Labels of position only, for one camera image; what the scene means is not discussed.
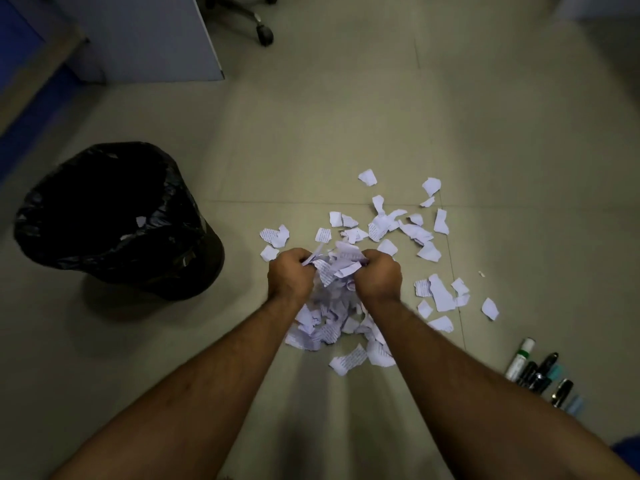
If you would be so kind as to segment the person's right hand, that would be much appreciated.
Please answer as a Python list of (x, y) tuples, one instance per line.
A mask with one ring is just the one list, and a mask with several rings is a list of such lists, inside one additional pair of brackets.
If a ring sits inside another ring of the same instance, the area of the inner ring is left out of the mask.
[(401, 266), (386, 253), (380, 252), (377, 263), (359, 268), (354, 280), (356, 293), (368, 310), (380, 303), (398, 303), (401, 300)]

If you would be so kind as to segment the person's left hand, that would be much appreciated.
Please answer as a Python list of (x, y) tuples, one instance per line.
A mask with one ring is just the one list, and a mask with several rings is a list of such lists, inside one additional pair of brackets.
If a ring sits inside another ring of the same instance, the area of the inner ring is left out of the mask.
[(269, 263), (268, 301), (283, 301), (300, 309), (311, 295), (315, 274), (315, 267), (300, 266), (292, 249), (281, 252)]

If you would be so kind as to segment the handful of torn paper scraps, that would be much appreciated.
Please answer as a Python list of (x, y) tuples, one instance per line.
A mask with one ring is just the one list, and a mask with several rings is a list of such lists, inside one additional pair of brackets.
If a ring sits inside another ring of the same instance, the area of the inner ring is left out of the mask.
[(301, 265), (315, 269), (313, 298), (337, 299), (356, 292), (355, 274), (368, 263), (357, 246), (338, 241), (327, 252), (321, 243)]

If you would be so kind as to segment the person's right forearm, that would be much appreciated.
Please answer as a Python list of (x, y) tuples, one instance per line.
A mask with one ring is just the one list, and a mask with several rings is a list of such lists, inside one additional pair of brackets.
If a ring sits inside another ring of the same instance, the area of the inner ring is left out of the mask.
[(466, 354), (398, 297), (359, 295), (456, 480), (640, 480), (578, 421)]

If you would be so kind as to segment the person's left forearm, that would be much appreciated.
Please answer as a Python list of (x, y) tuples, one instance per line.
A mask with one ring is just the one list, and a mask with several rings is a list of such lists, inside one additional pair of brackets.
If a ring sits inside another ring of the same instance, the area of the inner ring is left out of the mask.
[(215, 480), (306, 300), (270, 295), (101, 428), (49, 480)]

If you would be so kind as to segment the scattered pile of paper pieces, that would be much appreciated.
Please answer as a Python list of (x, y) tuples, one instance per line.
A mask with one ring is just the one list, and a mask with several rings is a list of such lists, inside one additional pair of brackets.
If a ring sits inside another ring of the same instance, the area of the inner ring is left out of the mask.
[[(376, 195), (372, 203), (376, 212), (375, 217), (367, 226), (367, 229), (359, 227), (359, 222), (340, 211), (329, 213), (329, 228), (320, 227), (317, 230), (314, 241), (324, 244), (324, 252), (332, 250), (338, 241), (350, 244), (359, 244), (370, 239), (378, 244), (377, 250), (386, 253), (395, 260), (398, 249), (387, 235), (395, 230), (400, 230), (412, 242), (418, 244), (420, 249), (417, 256), (428, 262), (437, 263), (442, 257), (433, 240), (434, 233), (449, 234), (446, 224), (446, 211), (437, 209), (434, 229), (431, 232), (425, 227), (423, 216), (420, 213), (408, 215), (406, 210), (396, 209), (386, 212), (383, 208), (384, 198)], [(270, 262), (284, 249), (291, 233), (281, 224), (278, 228), (265, 228), (260, 231), (260, 238), (267, 243), (260, 253), (265, 262)], [(415, 295), (422, 298), (417, 307), (418, 315), (426, 321), (432, 329), (444, 333), (452, 333), (454, 325), (448, 316), (437, 317), (429, 320), (434, 311), (439, 313), (455, 311), (466, 306), (470, 299), (470, 290), (462, 279), (457, 278), (449, 288), (434, 274), (426, 279), (414, 283)], [(379, 367), (391, 367), (396, 364), (385, 338), (375, 324), (371, 314), (355, 292), (352, 295), (337, 299), (315, 299), (310, 295), (307, 302), (301, 307), (290, 330), (287, 332), (284, 343), (296, 349), (308, 352), (319, 351), (323, 346), (335, 344), (343, 335), (361, 334), (366, 339), (366, 348), (357, 345), (352, 352), (345, 356), (336, 356), (330, 362), (330, 368), (340, 376), (345, 376), (348, 371), (369, 361)]]

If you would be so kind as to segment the paper bits inside bin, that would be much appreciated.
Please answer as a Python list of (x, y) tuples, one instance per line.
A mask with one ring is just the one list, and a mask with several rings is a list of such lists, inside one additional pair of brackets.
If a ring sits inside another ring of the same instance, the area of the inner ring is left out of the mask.
[(132, 228), (132, 230), (125, 231), (119, 237), (119, 242), (124, 242), (126, 240), (133, 239), (134, 237), (146, 235), (150, 232), (167, 228), (171, 225), (172, 225), (171, 222), (169, 222), (165, 218), (153, 217), (153, 216), (151, 217), (137, 216), (134, 218), (134, 227)]

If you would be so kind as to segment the white marker with green band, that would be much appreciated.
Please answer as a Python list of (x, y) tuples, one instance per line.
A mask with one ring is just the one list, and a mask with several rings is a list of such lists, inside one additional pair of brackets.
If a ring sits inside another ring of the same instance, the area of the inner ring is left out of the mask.
[(535, 345), (536, 341), (531, 337), (527, 337), (523, 340), (505, 372), (504, 377), (507, 380), (510, 382), (516, 382), (517, 379), (519, 379)]

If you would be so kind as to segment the round bin with black bag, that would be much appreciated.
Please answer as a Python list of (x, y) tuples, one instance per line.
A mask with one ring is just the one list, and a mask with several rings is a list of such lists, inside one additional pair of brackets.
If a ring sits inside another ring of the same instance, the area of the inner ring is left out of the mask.
[[(119, 242), (137, 216), (172, 225)], [(39, 265), (167, 301), (201, 294), (225, 263), (176, 161), (136, 141), (94, 144), (46, 174), (18, 209), (13, 237)]]

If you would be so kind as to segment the black pen with silver clip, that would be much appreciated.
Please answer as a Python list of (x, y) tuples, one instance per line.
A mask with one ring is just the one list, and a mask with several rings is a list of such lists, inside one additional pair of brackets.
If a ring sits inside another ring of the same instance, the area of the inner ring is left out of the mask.
[(536, 395), (542, 393), (551, 384), (553, 379), (550, 377), (551, 370), (556, 365), (559, 358), (558, 352), (549, 354), (541, 363), (531, 380), (528, 389)]

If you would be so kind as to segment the black pen with shiny tip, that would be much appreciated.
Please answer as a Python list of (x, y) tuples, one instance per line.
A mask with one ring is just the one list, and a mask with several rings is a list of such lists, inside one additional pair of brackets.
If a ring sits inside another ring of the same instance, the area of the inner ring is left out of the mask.
[(562, 379), (550, 397), (550, 404), (555, 408), (561, 408), (567, 400), (574, 386), (570, 379)]

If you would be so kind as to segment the black office chair base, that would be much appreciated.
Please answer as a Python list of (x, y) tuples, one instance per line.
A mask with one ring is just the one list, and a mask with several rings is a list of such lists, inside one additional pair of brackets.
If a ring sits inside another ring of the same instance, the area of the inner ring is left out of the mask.
[(242, 15), (247, 19), (250, 19), (255, 24), (255, 30), (259, 43), (263, 47), (269, 47), (274, 42), (273, 31), (263, 23), (260, 15), (251, 9), (247, 8), (244, 4), (237, 0), (204, 0), (204, 5), (207, 9), (213, 9), (220, 6), (228, 11), (234, 12), (238, 15)]

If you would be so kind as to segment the grey desk side panel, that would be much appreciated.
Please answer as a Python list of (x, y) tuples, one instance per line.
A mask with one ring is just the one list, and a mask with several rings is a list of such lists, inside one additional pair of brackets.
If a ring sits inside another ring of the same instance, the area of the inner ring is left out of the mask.
[(55, 0), (108, 83), (224, 79), (196, 0)]

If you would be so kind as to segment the person's blue trousers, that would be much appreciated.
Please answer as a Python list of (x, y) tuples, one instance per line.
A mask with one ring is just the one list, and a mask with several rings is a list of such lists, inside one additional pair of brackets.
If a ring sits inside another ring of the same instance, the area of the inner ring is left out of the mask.
[(640, 475), (640, 433), (613, 444), (611, 450)]

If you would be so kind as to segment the blue partition with wooden ledge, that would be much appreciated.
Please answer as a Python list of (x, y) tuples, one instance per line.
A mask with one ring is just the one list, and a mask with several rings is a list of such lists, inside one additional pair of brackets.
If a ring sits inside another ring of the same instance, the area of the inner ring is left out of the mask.
[(56, 0), (0, 0), (0, 185), (81, 87), (85, 40)]

